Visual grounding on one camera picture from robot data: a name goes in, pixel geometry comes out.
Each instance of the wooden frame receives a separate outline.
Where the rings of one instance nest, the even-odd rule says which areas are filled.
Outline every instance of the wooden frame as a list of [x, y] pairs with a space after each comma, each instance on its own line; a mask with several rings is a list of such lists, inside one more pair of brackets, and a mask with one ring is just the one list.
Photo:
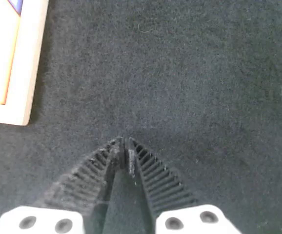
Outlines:
[[48, 2], [23, 1], [6, 104], [0, 105], [0, 123], [29, 122]]

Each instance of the mounting hole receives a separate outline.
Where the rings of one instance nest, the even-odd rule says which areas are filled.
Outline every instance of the mounting hole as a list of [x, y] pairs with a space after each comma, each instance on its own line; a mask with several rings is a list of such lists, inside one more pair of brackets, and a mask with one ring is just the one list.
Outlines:
[[73, 222], [68, 219], [61, 219], [57, 224], [55, 225], [55, 231], [59, 234], [67, 233], [69, 232], [73, 227]]
[[181, 220], [175, 217], [168, 218], [165, 222], [165, 225], [169, 230], [180, 230], [183, 228], [183, 223]]
[[28, 216], [20, 222], [19, 227], [21, 229], [29, 229], [35, 225], [36, 220], [35, 216]]
[[200, 218], [203, 223], [217, 223], [218, 222], [218, 217], [210, 211], [204, 211], [203, 213], [201, 213]]

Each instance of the dark gray carpet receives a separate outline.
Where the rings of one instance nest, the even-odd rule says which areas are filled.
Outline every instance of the dark gray carpet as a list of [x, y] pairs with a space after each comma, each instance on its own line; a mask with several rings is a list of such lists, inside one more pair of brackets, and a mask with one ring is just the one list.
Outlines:
[[[282, 233], [282, 0], [50, 0], [30, 125], [0, 124], [0, 214], [116, 136], [245, 234]], [[131, 233], [121, 197], [107, 230]]]

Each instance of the colorful picture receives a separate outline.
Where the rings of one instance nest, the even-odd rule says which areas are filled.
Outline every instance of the colorful picture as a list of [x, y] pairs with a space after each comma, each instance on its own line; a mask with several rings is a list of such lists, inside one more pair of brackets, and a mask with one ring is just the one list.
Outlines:
[[0, 105], [5, 105], [23, 0], [0, 0]]

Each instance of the carpet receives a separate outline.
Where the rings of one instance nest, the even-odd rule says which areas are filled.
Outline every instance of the carpet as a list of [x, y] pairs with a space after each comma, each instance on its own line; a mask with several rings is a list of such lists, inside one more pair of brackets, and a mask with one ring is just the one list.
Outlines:
[[[244, 234], [282, 233], [282, 0], [50, 0], [30, 124], [0, 124], [0, 215], [116, 136]], [[105, 233], [131, 233], [115, 189]]]

